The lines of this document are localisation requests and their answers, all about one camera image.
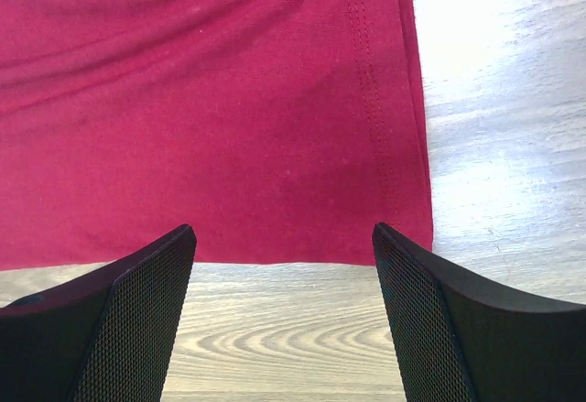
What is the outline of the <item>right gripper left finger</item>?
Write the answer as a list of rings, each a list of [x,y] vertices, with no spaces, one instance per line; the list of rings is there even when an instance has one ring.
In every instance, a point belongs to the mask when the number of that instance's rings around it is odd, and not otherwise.
[[[196,249],[183,224],[1,309],[4,401],[159,401]]]

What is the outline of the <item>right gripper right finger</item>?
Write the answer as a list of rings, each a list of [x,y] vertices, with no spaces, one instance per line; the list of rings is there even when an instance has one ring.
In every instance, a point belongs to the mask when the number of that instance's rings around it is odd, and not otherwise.
[[[408,401],[584,400],[584,305],[482,277],[385,223],[373,246]]]

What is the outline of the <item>dark red t-shirt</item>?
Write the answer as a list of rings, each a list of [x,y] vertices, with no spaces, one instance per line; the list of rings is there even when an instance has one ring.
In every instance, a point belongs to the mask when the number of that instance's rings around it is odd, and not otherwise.
[[[413,0],[1,0],[1,266],[433,241]]]

